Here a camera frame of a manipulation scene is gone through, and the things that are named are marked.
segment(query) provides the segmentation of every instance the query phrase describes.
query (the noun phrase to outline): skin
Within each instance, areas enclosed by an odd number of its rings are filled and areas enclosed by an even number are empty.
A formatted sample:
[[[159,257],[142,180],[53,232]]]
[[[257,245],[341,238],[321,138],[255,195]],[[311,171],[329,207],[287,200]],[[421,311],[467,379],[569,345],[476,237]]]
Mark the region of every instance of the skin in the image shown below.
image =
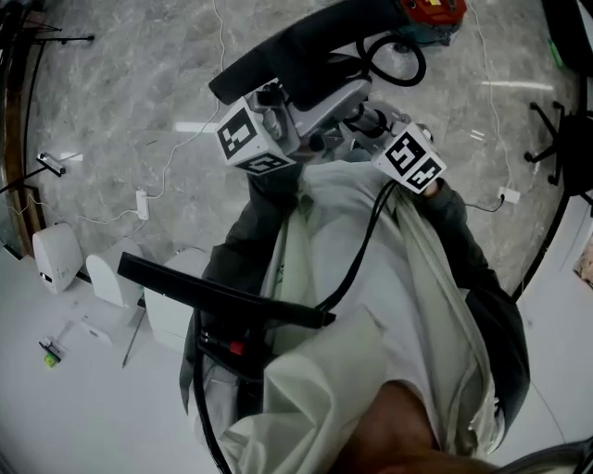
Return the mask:
[[[440,191],[433,182],[423,192]],[[402,382],[381,387],[329,474],[488,474],[487,463],[439,451],[422,401]]]

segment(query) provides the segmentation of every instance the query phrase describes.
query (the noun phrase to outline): person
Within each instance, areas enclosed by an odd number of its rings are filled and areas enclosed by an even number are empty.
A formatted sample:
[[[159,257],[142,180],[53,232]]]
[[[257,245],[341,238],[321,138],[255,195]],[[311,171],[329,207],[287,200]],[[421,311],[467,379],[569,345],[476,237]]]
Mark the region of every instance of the person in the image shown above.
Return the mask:
[[[304,172],[250,176],[250,202],[204,278],[315,306],[345,277],[386,182],[360,151]],[[333,309],[336,322],[277,338],[262,406],[250,416],[230,408],[236,380],[204,362],[208,412],[234,472],[493,470],[483,459],[524,401],[529,362],[519,310],[466,220],[444,180],[422,195],[398,186]],[[193,327],[180,386],[201,439]]]

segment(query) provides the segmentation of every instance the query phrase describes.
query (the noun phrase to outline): dark jacket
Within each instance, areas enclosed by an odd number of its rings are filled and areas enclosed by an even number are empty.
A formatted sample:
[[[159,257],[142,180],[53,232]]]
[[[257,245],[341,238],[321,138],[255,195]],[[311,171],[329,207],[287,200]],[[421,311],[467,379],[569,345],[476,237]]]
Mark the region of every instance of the dark jacket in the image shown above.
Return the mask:
[[[249,177],[250,202],[231,228],[226,242],[213,249],[203,278],[259,294],[278,232],[297,204],[300,172],[301,167],[294,166],[263,177]],[[517,305],[500,288],[496,273],[488,267],[482,249],[473,239],[466,224],[463,200],[442,180],[440,188],[433,198],[418,197],[415,203],[435,228],[458,287],[469,290],[466,302],[486,343],[496,397],[508,429],[529,388],[529,361],[521,315]],[[199,316],[202,321],[208,317]],[[180,374],[186,411],[194,361],[192,319]]]

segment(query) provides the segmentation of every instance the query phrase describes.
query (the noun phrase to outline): black and white marker cube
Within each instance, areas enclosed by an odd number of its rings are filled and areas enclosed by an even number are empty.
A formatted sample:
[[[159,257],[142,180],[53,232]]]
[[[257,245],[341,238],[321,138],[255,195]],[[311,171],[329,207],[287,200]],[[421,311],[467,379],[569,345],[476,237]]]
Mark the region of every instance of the black and white marker cube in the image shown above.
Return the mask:
[[[216,136],[227,166],[261,175],[295,164],[264,128],[263,116],[243,97],[221,120]]]
[[[447,166],[415,123],[408,125],[374,161],[374,166],[415,193],[421,193]]]

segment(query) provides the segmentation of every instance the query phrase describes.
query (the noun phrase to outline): gray floor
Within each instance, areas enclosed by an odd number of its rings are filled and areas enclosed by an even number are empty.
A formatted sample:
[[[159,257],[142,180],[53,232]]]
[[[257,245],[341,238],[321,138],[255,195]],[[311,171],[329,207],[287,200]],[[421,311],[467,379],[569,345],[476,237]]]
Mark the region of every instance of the gray floor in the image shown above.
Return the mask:
[[[547,183],[553,160],[525,163],[526,150],[549,144],[528,104],[553,114],[552,100],[575,102],[575,77],[555,65],[538,0],[473,0],[484,36],[500,133],[508,150],[519,205],[497,214],[469,210],[476,240],[484,247],[505,288],[512,290],[540,246],[560,200]],[[217,0],[231,64],[244,52],[328,0]],[[65,32],[91,32],[92,45],[50,45],[44,55],[33,105],[30,156],[83,153],[58,180],[40,178],[48,222],[66,220],[85,253],[107,249],[140,221],[135,191],[160,192],[172,147],[191,134],[176,132],[178,121],[205,121],[215,109],[207,84],[219,70],[219,22],[208,0],[55,0],[47,21]],[[383,99],[433,131],[448,163],[447,179],[466,202],[495,206],[499,186],[509,179],[489,104],[483,46],[468,11],[456,42],[425,50],[428,72],[417,87],[402,89],[375,81],[373,98]],[[384,51],[386,69],[405,71],[408,59]],[[221,164],[213,136],[180,147],[167,174],[163,197],[151,202],[151,218],[134,235],[160,262],[186,246],[219,243],[247,199],[245,176]]]

